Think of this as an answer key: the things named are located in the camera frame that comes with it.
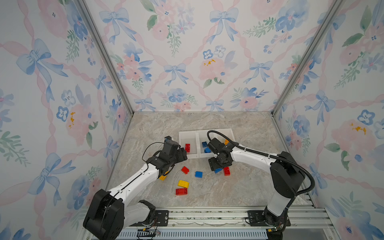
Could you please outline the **white three-compartment bin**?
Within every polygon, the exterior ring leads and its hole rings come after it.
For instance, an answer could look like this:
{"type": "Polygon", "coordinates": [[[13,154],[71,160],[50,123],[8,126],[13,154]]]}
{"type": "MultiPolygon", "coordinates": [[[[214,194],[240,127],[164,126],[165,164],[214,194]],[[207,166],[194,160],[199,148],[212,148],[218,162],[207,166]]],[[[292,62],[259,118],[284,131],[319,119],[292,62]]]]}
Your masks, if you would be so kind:
{"type": "MultiPolygon", "coordinates": [[[[205,149],[207,149],[208,147],[203,147],[203,142],[206,142],[207,144],[209,142],[209,139],[207,137],[208,131],[209,130],[179,132],[179,144],[181,145],[181,147],[185,148],[187,145],[190,146],[190,150],[189,152],[187,152],[188,159],[211,158],[214,156],[213,153],[205,152],[205,149]]],[[[215,131],[218,131],[223,135],[229,137],[232,141],[235,141],[232,129],[215,129],[215,131]]],[[[210,138],[217,138],[220,142],[225,142],[225,138],[216,133],[210,133],[210,138]]]]}

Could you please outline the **long red lego brick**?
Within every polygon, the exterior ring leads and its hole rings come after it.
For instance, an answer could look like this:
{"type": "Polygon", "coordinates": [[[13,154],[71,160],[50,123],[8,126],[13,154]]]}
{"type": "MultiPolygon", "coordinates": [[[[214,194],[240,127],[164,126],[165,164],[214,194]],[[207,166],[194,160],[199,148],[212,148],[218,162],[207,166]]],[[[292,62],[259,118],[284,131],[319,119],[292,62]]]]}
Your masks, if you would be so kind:
{"type": "Polygon", "coordinates": [[[189,153],[190,150],[191,150],[191,145],[190,144],[186,144],[185,145],[185,150],[186,150],[187,153],[189,153]]]}

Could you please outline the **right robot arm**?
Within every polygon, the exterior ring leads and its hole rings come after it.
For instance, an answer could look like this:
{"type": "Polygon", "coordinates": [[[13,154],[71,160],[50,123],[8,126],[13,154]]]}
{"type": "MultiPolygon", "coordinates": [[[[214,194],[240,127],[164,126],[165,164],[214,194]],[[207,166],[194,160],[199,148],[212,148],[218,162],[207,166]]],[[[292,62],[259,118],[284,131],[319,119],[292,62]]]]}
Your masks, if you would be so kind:
{"type": "Polygon", "coordinates": [[[208,148],[214,154],[209,159],[212,171],[239,162],[270,174],[274,194],[258,220],[268,226],[283,224],[288,219],[288,208],[296,197],[308,191],[301,189],[308,173],[287,152],[273,155],[246,148],[233,141],[225,144],[217,138],[209,140],[208,148]]]}

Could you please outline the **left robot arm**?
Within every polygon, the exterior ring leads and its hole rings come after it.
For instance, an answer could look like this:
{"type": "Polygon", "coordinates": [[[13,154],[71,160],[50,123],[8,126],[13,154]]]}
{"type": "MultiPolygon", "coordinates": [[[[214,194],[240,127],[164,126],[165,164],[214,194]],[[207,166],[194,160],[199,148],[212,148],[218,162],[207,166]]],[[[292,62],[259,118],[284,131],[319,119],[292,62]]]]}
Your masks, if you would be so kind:
{"type": "Polygon", "coordinates": [[[166,176],[178,163],[187,160],[187,151],[181,145],[166,137],[161,150],[144,161],[144,165],[118,186],[95,193],[83,221],[83,227],[99,240],[114,240],[125,227],[135,224],[154,226],[156,207],[141,200],[135,205],[130,202],[150,183],[166,176]]]}

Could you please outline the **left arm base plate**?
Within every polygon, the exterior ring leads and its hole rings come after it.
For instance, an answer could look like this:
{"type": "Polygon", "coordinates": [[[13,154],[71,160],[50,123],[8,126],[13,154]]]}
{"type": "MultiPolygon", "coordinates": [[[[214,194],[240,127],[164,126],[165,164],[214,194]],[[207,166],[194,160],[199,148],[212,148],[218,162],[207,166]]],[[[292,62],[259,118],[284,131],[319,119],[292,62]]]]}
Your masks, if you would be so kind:
{"type": "Polygon", "coordinates": [[[144,222],[132,224],[131,227],[167,227],[169,222],[168,210],[155,210],[144,222]]]}

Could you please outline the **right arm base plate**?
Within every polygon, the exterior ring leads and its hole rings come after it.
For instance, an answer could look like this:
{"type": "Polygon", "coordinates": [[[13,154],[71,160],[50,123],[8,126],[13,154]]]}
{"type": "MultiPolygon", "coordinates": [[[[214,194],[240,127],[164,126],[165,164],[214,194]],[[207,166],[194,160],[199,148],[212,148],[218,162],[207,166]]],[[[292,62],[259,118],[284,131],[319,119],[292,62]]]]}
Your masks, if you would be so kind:
{"type": "Polygon", "coordinates": [[[270,212],[265,213],[262,210],[247,211],[246,222],[251,227],[282,228],[284,226],[291,226],[287,210],[284,210],[279,217],[276,217],[270,212]]]}

